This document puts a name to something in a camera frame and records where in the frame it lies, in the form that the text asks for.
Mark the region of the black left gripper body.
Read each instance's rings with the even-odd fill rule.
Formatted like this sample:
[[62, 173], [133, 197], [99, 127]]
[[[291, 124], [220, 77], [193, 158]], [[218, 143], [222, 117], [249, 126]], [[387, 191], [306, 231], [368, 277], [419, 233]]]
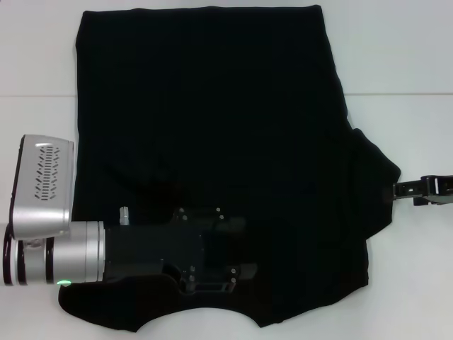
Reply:
[[205, 271], [209, 224], [107, 226], [104, 281], [167, 275], [200, 283]]

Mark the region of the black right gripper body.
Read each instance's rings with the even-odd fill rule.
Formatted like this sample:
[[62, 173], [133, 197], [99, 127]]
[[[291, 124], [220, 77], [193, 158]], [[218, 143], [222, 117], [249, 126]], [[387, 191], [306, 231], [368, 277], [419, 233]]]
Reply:
[[452, 204], [452, 175], [428, 175], [420, 178], [421, 194], [413, 198], [414, 206]]

